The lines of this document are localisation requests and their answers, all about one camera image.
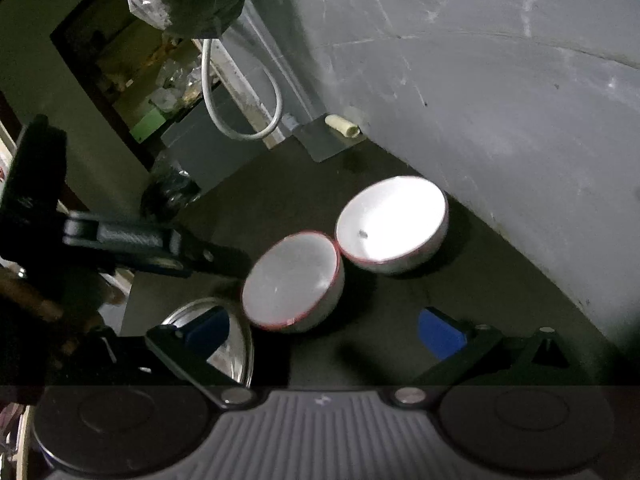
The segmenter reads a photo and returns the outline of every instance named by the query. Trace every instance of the metal pot lid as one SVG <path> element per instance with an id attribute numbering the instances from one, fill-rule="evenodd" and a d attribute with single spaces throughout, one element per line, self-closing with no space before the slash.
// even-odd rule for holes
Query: metal pot lid
<path id="1" fill-rule="evenodd" d="M 229 335 L 207 363 L 249 387 L 254 373 L 254 341 L 248 321 L 238 314 L 239 308 L 234 303 L 221 298 L 201 298 L 175 310 L 162 324 L 180 328 L 213 307 L 224 308 L 229 316 Z"/>

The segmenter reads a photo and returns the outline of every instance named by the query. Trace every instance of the ribbed rubber surface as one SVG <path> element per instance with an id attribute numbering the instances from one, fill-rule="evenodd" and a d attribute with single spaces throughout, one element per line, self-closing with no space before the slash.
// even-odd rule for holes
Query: ribbed rubber surface
<path id="1" fill-rule="evenodd" d="M 69 479 L 57 472 L 50 480 Z M 424 413 L 375 392 L 272 392 L 220 417 L 190 456 L 149 480 L 485 480 L 506 476 L 456 455 Z M 595 480 L 591 472 L 571 476 Z"/>

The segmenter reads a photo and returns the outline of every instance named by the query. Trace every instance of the dark floor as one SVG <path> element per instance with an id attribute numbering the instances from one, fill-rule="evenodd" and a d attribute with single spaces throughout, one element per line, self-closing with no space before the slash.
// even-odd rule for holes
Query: dark floor
<path id="1" fill-rule="evenodd" d="M 413 174 L 371 142 L 313 163 L 295 139 L 241 168 L 189 206 L 180 221 L 197 236 L 258 258 L 302 229 L 328 234 L 350 197 L 383 178 Z M 491 324 L 509 336 L 551 326 L 599 384 L 638 384 L 617 349 L 529 260 L 450 199 L 443 247 L 422 268 L 388 277 L 346 262 L 346 286 L 334 313 L 301 335 L 254 331 L 254 382 L 298 387 L 405 384 L 436 363 L 417 336 L 417 316 L 434 306 L 456 319 Z M 212 294 L 238 296 L 238 283 L 196 274 L 187 280 L 139 273 L 122 335 L 140 335 L 182 304 Z M 608 388 L 616 437 L 596 471 L 605 480 L 634 478 L 640 446 L 640 391 Z"/>

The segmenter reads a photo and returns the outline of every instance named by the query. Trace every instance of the metal plate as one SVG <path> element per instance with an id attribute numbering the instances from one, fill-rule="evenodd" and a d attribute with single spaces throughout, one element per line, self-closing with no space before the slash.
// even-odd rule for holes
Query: metal plate
<path id="1" fill-rule="evenodd" d="M 221 298 L 201 298 L 175 310 L 162 324 L 180 328 L 215 306 L 224 308 L 229 316 L 229 336 L 207 363 L 249 387 L 254 373 L 254 341 L 249 323 L 238 314 L 239 308 L 235 304 Z"/>
<path id="2" fill-rule="evenodd" d="M 327 160 L 367 138 L 360 134 L 353 139 L 348 139 L 340 132 L 324 124 L 325 117 L 326 114 L 293 130 L 293 135 L 302 143 L 314 162 Z"/>

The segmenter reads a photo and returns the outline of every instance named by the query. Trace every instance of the circular pad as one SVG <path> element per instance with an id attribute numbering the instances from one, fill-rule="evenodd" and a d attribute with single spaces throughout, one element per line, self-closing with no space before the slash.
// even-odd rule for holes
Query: circular pad
<path id="1" fill-rule="evenodd" d="M 584 467 L 613 434 L 613 415 L 595 386 L 466 383 L 451 389 L 438 414 L 463 452 L 484 465 L 525 474 Z"/>
<path id="2" fill-rule="evenodd" d="M 34 432 L 47 457 L 77 476 L 130 478 L 180 460 L 209 426 L 192 386 L 54 386 Z"/>

